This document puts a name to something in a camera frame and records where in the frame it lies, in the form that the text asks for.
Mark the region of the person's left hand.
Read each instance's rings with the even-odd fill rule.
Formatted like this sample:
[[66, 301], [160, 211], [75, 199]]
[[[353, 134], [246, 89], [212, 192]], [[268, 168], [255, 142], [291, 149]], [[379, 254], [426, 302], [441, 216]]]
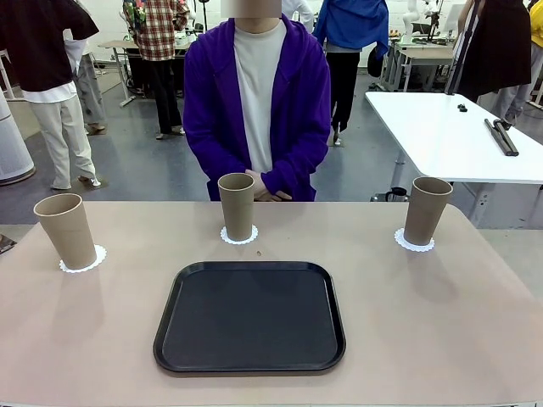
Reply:
[[251, 176], [253, 178], [253, 180], [254, 180], [253, 189], [254, 189], [255, 199], [258, 199], [261, 196], [266, 195], [266, 194], [269, 193], [265, 183], [262, 181], [261, 173], [255, 172], [255, 171], [252, 171], [252, 170], [246, 170], [245, 173], [247, 175]]

